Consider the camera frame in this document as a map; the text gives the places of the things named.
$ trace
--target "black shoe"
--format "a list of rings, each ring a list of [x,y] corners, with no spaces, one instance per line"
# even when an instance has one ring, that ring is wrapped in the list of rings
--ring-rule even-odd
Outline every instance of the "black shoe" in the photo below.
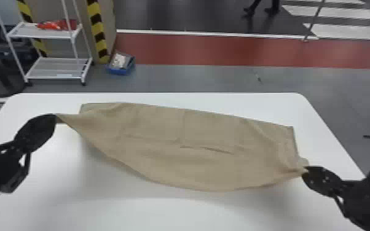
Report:
[[[270,8],[265,8],[264,11],[269,14],[269,15],[276,15],[280,12],[280,9],[279,8],[273,8],[273,7],[270,7]]]
[[[248,16],[253,16],[255,14],[255,11],[251,10],[251,8],[244,8],[244,11]]]

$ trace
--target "wire shelf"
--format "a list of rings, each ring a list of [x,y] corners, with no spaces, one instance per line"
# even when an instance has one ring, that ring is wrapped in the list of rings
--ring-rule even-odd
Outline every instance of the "wire shelf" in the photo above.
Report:
[[[40,57],[26,77],[28,79],[84,79],[91,63],[91,58]]]
[[[28,37],[38,39],[74,39],[82,29],[82,24],[78,24],[77,28],[70,32],[68,30],[58,31],[54,29],[40,29],[36,25],[37,23],[20,22],[9,33],[7,33],[7,36],[11,38]]]

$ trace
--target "white metal shelf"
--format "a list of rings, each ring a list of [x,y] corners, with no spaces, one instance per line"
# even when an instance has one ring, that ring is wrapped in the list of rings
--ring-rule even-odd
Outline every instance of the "white metal shelf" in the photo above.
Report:
[[[60,1],[65,13],[66,24],[68,28],[70,28],[71,24],[65,0]],[[82,20],[79,10],[77,9],[77,2],[76,0],[72,0],[72,2],[76,12],[77,21],[81,22]],[[20,73],[23,76],[23,80],[27,84],[29,84],[29,79],[80,79],[82,85],[85,85],[85,78],[93,61],[92,52],[87,42],[86,32],[81,23],[77,25],[75,30],[68,29],[58,31],[52,29],[40,29],[37,27],[37,23],[20,22],[10,32],[7,32],[0,16],[0,25],[2,25],[1,29],[6,37],[7,43],[9,44]],[[80,58],[77,54],[75,43],[79,32],[82,32],[83,34],[86,49],[89,53],[88,58]],[[36,49],[37,53],[39,54],[39,58],[26,73],[22,67],[22,64],[20,63],[20,60],[18,59],[12,43],[13,38],[20,37],[29,39],[69,39],[74,53],[74,58],[45,58],[42,56],[40,51]]]
[[[92,58],[40,57],[27,72],[27,79],[85,79]]]
[[[77,28],[71,31],[40,29],[36,25],[37,23],[20,22],[9,33],[7,33],[7,36],[11,38],[28,37],[28,38],[37,38],[37,39],[75,39],[77,34],[79,34],[79,32],[82,29],[82,24],[78,24]]]

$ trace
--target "red floor stripe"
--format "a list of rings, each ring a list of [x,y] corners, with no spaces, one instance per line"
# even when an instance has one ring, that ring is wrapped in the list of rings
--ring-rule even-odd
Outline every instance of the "red floor stripe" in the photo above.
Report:
[[[370,69],[370,41],[118,34],[115,48],[138,64]]]

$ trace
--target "white table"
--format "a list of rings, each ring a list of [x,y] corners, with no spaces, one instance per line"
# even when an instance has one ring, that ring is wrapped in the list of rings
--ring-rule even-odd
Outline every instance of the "white table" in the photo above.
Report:
[[[39,114],[77,113],[82,103],[147,103],[294,126],[301,156],[344,179],[361,179],[310,103],[296,93],[20,94],[0,110],[0,143]],[[301,178],[262,189],[197,192],[147,181],[109,163],[66,125],[33,155],[30,175],[0,196],[0,230],[359,230],[335,202]]]

